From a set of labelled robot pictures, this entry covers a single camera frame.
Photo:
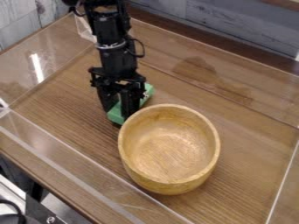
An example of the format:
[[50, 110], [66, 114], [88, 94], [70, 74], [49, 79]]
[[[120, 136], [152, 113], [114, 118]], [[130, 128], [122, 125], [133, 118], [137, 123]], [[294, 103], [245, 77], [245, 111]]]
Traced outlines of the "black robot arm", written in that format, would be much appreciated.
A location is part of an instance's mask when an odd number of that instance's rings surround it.
[[120, 116], [125, 120], [138, 109], [145, 97], [145, 77], [136, 71], [137, 59], [145, 53], [136, 52], [142, 42], [129, 35], [130, 17], [124, 0], [61, 0], [77, 17], [86, 17], [96, 37], [101, 66], [88, 69], [90, 86], [105, 112], [120, 103]]

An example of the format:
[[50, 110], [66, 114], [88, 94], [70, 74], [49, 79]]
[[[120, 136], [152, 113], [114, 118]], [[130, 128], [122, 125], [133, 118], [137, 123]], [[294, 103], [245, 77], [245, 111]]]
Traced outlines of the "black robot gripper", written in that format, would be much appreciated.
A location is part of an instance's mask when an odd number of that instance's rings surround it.
[[96, 49], [101, 66], [88, 69], [90, 86], [97, 89], [105, 112], [116, 105], [120, 93], [121, 116], [126, 119], [138, 110], [140, 94], [145, 91], [145, 77], [136, 71], [137, 59], [145, 54], [136, 53], [133, 40], [96, 43]]

